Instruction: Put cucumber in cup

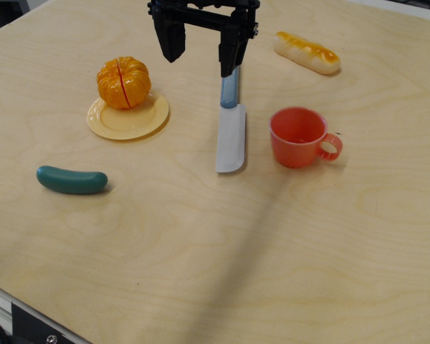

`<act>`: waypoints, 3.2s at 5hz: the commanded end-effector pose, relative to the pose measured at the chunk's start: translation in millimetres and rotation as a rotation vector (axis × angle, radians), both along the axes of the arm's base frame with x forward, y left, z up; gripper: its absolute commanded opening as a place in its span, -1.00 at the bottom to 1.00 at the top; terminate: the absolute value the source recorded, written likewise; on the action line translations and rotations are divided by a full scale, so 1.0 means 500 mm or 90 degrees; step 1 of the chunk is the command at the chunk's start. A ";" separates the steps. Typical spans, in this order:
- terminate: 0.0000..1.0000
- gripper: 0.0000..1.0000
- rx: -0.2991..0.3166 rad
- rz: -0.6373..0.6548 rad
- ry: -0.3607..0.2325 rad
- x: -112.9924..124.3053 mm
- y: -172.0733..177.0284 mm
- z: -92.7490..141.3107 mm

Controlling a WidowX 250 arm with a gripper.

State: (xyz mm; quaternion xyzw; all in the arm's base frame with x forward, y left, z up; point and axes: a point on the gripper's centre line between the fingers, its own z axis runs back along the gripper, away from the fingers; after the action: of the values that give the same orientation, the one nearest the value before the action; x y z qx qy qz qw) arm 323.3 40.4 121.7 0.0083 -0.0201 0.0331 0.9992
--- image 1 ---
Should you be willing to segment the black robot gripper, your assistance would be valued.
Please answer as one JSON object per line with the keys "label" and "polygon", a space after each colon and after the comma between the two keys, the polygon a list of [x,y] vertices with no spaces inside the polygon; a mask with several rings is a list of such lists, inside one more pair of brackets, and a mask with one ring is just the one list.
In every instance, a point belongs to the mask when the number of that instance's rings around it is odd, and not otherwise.
{"label": "black robot gripper", "polygon": [[230,76],[238,67],[249,39],[257,36],[258,1],[150,1],[148,13],[163,56],[175,62],[186,49],[187,24],[220,32],[221,76]]}

